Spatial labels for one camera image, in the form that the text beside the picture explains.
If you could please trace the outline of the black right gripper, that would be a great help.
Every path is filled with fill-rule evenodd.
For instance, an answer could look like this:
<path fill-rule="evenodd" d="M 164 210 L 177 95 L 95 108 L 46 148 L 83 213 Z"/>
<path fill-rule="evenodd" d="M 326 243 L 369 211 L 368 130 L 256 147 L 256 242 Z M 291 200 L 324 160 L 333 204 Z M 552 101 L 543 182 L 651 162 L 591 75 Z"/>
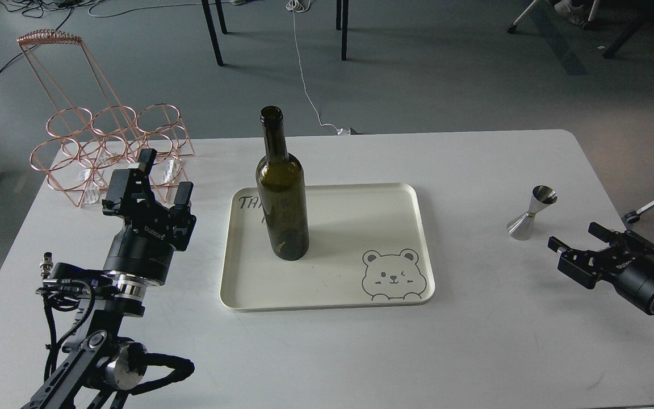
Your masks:
<path fill-rule="evenodd" d="M 603 277 L 622 298 L 648 315 L 654 315 L 654 243 L 634 231 L 615 231 L 597 222 L 589 223 L 588 233 L 611 248 L 640 253 L 618 273 Z M 548 238 L 548 248 L 560 254 L 556 269 L 586 289 L 594 289 L 602 279 L 609 249 L 580 251 L 555 236 Z"/>

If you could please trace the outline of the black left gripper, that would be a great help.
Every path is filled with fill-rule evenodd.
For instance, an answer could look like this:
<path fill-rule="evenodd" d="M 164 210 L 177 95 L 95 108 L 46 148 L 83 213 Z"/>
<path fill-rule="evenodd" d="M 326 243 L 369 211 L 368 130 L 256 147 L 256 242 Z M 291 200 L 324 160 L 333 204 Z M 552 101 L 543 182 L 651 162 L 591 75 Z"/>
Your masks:
<path fill-rule="evenodd" d="M 102 213 L 124 221 L 112 239 L 103 269 L 129 274 L 164 285 L 173 254 L 187 249 L 196 217 L 191 213 L 192 182 L 180 182 L 174 205 L 160 205 L 151 190 L 149 175 L 157 151 L 140 151 L 137 161 L 112 171 Z"/>

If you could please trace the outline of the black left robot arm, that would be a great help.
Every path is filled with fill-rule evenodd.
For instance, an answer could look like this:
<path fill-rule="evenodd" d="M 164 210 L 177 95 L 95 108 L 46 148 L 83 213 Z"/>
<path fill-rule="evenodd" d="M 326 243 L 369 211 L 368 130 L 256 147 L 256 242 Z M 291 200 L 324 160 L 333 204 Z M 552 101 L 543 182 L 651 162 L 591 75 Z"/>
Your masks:
<path fill-rule="evenodd" d="M 135 163 L 111 174 L 102 212 L 121 218 L 124 227 L 112 239 L 101 270 L 54 264 L 52 254 L 44 254 L 37 293 L 50 343 L 44 383 L 26 407 L 73 408 L 85 387 L 98 391 L 89 407 L 101 408 L 109 400 L 112 408 L 122 408 L 131 395 L 193 374 L 191 360 L 150 353 L 119 336 L 125 316 L 143 316 L 148 287 L 166 282 L 173 254 L 187 249 L 196 223 L 190 209 L 193 183 L 179 184 L 169 208 L 156 200 L 149 181 L 156 155 L 153 148 L 143 149 Z"/>

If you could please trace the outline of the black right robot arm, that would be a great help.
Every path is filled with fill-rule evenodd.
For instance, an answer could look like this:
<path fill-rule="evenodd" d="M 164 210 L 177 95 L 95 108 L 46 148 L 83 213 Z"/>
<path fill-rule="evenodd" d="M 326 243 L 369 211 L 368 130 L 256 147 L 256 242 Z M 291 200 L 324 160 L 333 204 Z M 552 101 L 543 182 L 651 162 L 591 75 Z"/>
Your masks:
<path fill-rule="evenodd" d="M 647 315 L 654 315 L 654 243 L 634 231 L 615 231 L 591 222 L 590 235 L 608 246 L 574 249 L 555 236 L 548 249 L 558 253 L 557 269 L 586 289 L 610 283 L 616 293 Z"/>

